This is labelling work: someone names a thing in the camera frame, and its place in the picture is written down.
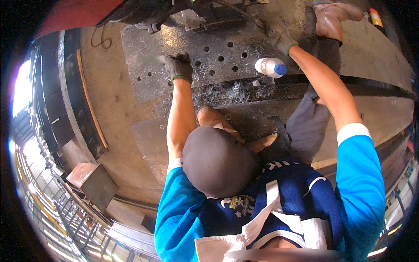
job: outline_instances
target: boot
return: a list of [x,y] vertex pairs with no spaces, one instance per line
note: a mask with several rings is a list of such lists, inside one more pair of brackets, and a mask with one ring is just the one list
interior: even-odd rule
[[232,134],[238,141],[244,143],[240,134],[227,123],[225,118],[217,112],[212,106],[202,106],[197,112],[198,123],[201,126],[210,126],[220,128]]
[[318,36],[325,36],[343,41],[342,22],[349,19],[361,21],[362,10],[354,4],[338,0],[317,0],[313,1],[312,7],[316,13],[316,33]]

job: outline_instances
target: white cuff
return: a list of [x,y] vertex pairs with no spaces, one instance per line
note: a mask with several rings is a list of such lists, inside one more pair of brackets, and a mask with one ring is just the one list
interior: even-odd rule
[[346,139],[355,135],[366,135],[371,137],[368,128],[361,123],[351,123],[342,127],[338,133],[338,146]]
[[172,169],[175,169],[176,167],[183,167],[181,163],[181,158],[169,160],[169,165],[167,166],[167,174],[169,174],[169,172],[172,171]]

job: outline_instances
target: metal box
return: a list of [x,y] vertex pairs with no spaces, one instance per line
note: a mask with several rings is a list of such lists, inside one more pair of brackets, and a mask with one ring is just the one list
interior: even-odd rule
[[80,190],[102,213],[111,202],[118,187],[101,164],[79,163],[67,181]]

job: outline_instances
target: white bottle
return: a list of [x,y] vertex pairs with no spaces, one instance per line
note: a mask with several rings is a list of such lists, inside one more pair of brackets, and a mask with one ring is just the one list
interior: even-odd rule
[[261,58],[256,61],[256,70],[272,78],[280,78],[287,72],[287,67],[279,58]]

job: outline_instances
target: work glove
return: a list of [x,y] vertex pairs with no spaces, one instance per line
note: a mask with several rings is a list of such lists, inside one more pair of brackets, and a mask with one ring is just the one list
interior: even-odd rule
[[282,22],[276,22],[274,26],[269,26],[266,31],[269,42],[286,56],[288,56],[292,46],[298,45],[297,41],[291,38],[288,29]]
[[188,53],[166,56],[164,58],[164,68],[172,81],[182,78],[192,84],[192,66]]

